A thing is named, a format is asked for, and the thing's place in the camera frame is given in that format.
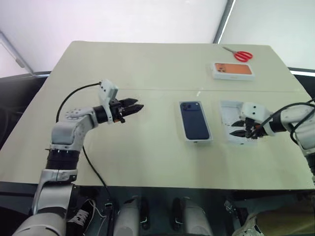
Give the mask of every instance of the tabletop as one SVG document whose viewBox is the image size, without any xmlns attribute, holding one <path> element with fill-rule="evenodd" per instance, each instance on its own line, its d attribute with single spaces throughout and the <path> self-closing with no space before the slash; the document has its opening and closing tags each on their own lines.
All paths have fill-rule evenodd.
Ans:
<svg viewBox="0 0 315 236">
<path fill-rule="evenodd" d="M 87 48 L 93 48 L 94 44 L 95 47 L 102 45 L 103 48 L 114 47 L 119 50 L 122 61 L 120 70 L 116 68 L 117 76 L 113 74 L 114 69 L 107 70 L 109 68 L 107 65 L 102 69 L 98 67 L 99 65 L 94 67 L 87 58 L 85 60 L 89 62 L 86 66 L 76 62 L 82 61 L 83 55 L 89 54 Z M 155 75 L 157 68 L 164 68 L 165 71 L 151 76 L 150 83 L 149 78 L 143 77 L 144 72 L 138 65 L 145 61 L 140 57 L 145 51 L 141 50 L 141 44 L 121 45 L 122 48 L 117 43 L 74 42 L 70 45 L 0 151 L 1 181 L 38 183 L 41 169 L 46 163 L 48 152 L 45 148 L 49 147 L 58 106 L 72 90 L 106 78 L 120 87 L 118 99 L 132 97 L 145 105 L 137 114 L 126 117 L 126 123 L 103 124 L 87 134 L 85 146 L 88 155 L 108 185 L 221 189 L 314 188 L 306 159 L 300 148 L 291 141 L 289 133 L 264 137 L 251 146 L 240 146 L 226 140 L 221 121 L 220 101 L 222 100 L 257 102 L 265 105 L 270 111 L 275 111 L 289 103 L 309 100 L 307 93 L 291 77 L 287 69 L 281 68 L 276 72 L 281 83 L 274 81 L 271 84 L 273 71 L 269 71 L 269 77 L 264 81 L 261 81 L 263 78 L 256 72 L 256 80 L 251 85 L 242 81 L 225 81 L 223 86 L 221 82 L 217 83 L 212 78 L 203 81 L 199 80 L 198 76 L 191 78 L 191 81 L 188 76 L 184 78 L 175 76 L 173 80 L 167 77 L 170 81 L 165 84 L 162 82 L 166 82 L 166 78 L 161 77 L 158 80 L 160 74 L 174 75 L 179 66 L 169 66 L 167 70 L 165 61 L 155 61 L 153 60 L 155 57 L 152 57 L 151 70 L 153 71 L 149 73 L 149 69 L 145 67 L 147 75 Z M 192 53 L 194 45 L 180 45 L 180 48 L 184 49 L 185 46 L 189 48 L 191 55 L 194 55 Z M 208 46 L 209 54 L 213 58 L 218 55 L 218 60 L 221 60 L 217 45 L 195 45 L 195 58 L 201 53 L 201 48 L 208 48 Z M 134 47 L 139 49 L 140 55 L 133 55 L 133 57 L 141 58 L 139 61 L 132 62 L 137 70 L 131 65 L 127 67 L 126 64 L 131 61 L 127 63 L 123 60 L 123 51 L 129 55 L 129 59 L 132 57 L 131 54 L 137 54 Z M 160 58 L 162 58 L 161 51 L 165 53 L 166 58 L 173 47 L 174 51 L 181 51 L 178 45 L 143 44 L 143 47 L 148 54 L 152 51 L 159 53 Z M 250 51 L 258 58 L 258 52 L 269 51 L 271 60 L 277 61 L 279 66 L 282 65 L 281 60 L 270 47 L 252 45 L 229 45 L 229 47 Z M 81 56 L 70 59 L 70 52 L 72 55 L 81 54 Z M 111 50 L 107 53 L 98 50 L 94 52 L 102 54 L 104 62 L 109 61 L 110 58 L 118 60 L 118 56 Z M 254 60 L 250 63 L 252 68 L 256 68 Z M 188 64 L 185 66 L 185 71 L 189 71 L 188 66 Z M 189 73 L 201 75 L 200 70 L 203 69 L 191 66 Z M 122 75 L 122 71 L 125 76 L 130 74 L 130 81 L 118 76 Z M 179 101 L 196 100 L 201 101 L 213 134 L 214 140 L 209 144 L 188 143 L 184 139 L 178 104 Z M 97 88 L 88 88 L 71 97 L 65 104 L 62 114 L 74 107 L 98 104 Z M 78 170 L 76 184 L 101 185 L 83 155 L 80 155 Z"/>
</svg>

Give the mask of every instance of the shoe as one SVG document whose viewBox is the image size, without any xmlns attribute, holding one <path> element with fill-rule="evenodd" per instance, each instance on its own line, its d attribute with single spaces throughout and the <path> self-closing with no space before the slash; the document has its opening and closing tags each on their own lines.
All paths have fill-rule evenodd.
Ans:
<svg viewBox="0 0 315 236">
<path fill-rule="evenodd" d="M 245 224 L 237 229 L 232 236 L 264 236 L 256 225 L 257 214 L 250 214 L 247 217 Z"/>
<path fill-rule="evenodd" d="M 90 223 L 93 220 L 95 213 L 96 203 L 92 199 L 87 199 L 79 211 L 73 216 L 68 223 L 77 224 L 79 227 L 83 228 L 83 232 L 85 233 L 88 229 Z"/>
</svg>

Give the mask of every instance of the red scissors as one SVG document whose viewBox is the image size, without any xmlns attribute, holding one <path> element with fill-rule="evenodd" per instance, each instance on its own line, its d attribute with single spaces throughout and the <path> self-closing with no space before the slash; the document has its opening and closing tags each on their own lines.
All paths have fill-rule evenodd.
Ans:
<svg viewBox="0 0 315 236">
<path fill-rule="evenodd" d="M 244 51 L 236 52 L 226 47 L 223 47 L 223 48 L 233 53 L 234 57 L 241 62 L 247 62 L 249 59 L 252 59 L 252 54 L 249 52 L 244 52 Z"/>
</svg>

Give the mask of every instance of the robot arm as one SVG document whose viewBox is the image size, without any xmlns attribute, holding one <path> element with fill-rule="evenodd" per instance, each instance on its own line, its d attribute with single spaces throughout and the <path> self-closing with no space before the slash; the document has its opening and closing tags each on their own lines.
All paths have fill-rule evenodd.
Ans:
<svg viewBox="0 0 315 236">
<path fill-rule="evenodd" d="M 32 204 L 33 216 L 23 222 L 15 236 L 65 234 L 72 182 L 77 178 L 76 167 L 86 133 L 104 122 L 124 123 L 125 116 L 143 108 L 136 104 L 136 99 L 118 101 L 117 91 L 110 81 L 103 81 L 98 92 L 100 106 L 69 111 L 64 120 L 54 125 L 46 168 L 42 170 Z"/>
<path fill-rule="evenodd" d="M 310 104 L 309 106 L 289 107 L 273 115 L 270 121 L 261 126 L 272 114 L 260 104 L 243 103 L 240 113 L 241 120 L 233 123 L 232 126 L 245 127 L 245 129 L 234 131 L 231 135 L 257 139 L 266 135 L 275 136 L 278 132 L 289 131 L 292 136 L 295 134 L 295 141 L 306 157 L 313 175 L 315 175 L 315 106 Z"/>
</svg>

